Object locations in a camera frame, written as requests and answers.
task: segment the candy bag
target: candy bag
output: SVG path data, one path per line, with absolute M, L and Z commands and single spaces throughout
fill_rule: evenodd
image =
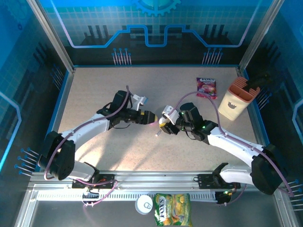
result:
M 217 98 L 217 88 L 215 79 L 197 78 L 197 91 L 208 94 L 212 99 Z M 197 94 L 199 97 L 205 97 L 202 94 Z
M 155 219 L 158 226 L 190 226 L 192 227 L 189 194 L 156 194 Z

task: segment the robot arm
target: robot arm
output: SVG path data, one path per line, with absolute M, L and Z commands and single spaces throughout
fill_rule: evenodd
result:
M 283 176 L 287 176 L 284 159 L 275 146 L 269 144 L 264 147 L 254 144 L 220 129 L 218 124 L 204 120 L 193 103 L 183 104 L 180 112 L 173 111 L 171 106 L 166 106 L 159 124 L 161 130 L 167 134 L 177 135 L 179 131 L 191 133 L 197 141 L 222 148 L 247 164 L 241 167 L 231 166 L 228 163 L 219 165 L 213 171 L 213 178 L 218 186 L 233 182 L 248 183 L 265 194 L 273 194 L 282 179 L 256 149 L 266 154 Z
M 99 171 L 88 163 L 75 161 L 75 152 L 77 149 L 98 134 L 114 128 L 121 121 L 126 123 L 150 124 L 157 120 L 156 115 L 152 112 L 142 112 L 139 109 L 140 106 L 147 102 L 146 97 L 140 97 L 137 95 L 129 95 L 126 97 L 126 95 L 127 92 L 118 91 L 111 103 L 98 110 L 92 118 L 80 126 L 62 133 L 57 133 L 55 131 L 50 132 L 43 143 L 42 151 L 40 152 L 41 155 L 37 162 L 38 165 L 45 169 L 51 155 L 55 151 L 55 148 L 64 138 L 67 138 L 61 145 L 61 148 L 57 151 L 50 165 L 49 173 L 58 180 L 63 180 L 66 177 L 69 177 L 91 183 L 96 182 Z M 126 98 L 127 102 L 117 114 L 106 119 L 99 120 L 104 116 L 108 116 L 116 112 L 122 106 Z

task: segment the metal grate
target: metal grate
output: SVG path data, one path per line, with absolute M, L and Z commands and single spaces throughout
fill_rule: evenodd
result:
M 112 192 L 104 201 L 136 201 L 141 195 L 148 195 L 152 199 L 155 196 L 155 192 Z M 72 190 L 51 190 L 40 191 L 37 200 L 39 201 L 97 201 L 102 199 L 106 193 L 88 193 L 83 195 L 82 190 L 76 192 Z M 190 192 L 191 201 L 201 202 L 216 202 L 215 192 Z

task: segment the enclosure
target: enclosure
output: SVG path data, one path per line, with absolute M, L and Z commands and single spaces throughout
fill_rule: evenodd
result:
M 111 129 L 75 153 L 76 161 L 120 179 L 107 200 L 85 208 L 79 191 L 70 188 L 72 180 L 44 180 L 36 162 L 46 135 L 87 121 L 126 85 L 148 97 L 140 109 L 160 118 L 166 105 L 197 90 L 196 78 L 215 79 L 219 107 L 236 78 L 264 73 L 272 82 L 260 86 L 235 121 L 220 114 L 221 125 L 252 143 L 274 144 L 295 197 L 279 190 L 265 195 L 250 185 L 237 202 L 218 207 L 199 197 L 215 190 L 199 190 L 188 181 L 192 221 L 194 226 L 302 226 L 302 2 L 0 0 L 0 12 L 1 226 L 156 226 L 153 212 L 144 216 L 134 207 L 140 194 L 154 195 L 157 187 L 150 190 L 147 184 L 169 175 L 173 186 L 159 184 L 159 191 L 173 193 L 180 189 L 174 177 L 243 162 L 184 133 L 155 137 L 157 123 Z M 207 99 L 191 95 L 185 101 L 217 122 Z

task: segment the gear graphic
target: gear graphic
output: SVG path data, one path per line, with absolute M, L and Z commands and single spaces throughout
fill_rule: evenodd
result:
M 3 0 L 3 4 L 19 23 L 28 15 L 28 5 L 26 0 Z
M 181 3 L 180 0 L 133 0 L 132 2 L 142 13 L 147 13 L 148 16 L 154 15 L 155 17 L 170 13 L 172 9 L 176 9 L 178 3 Z

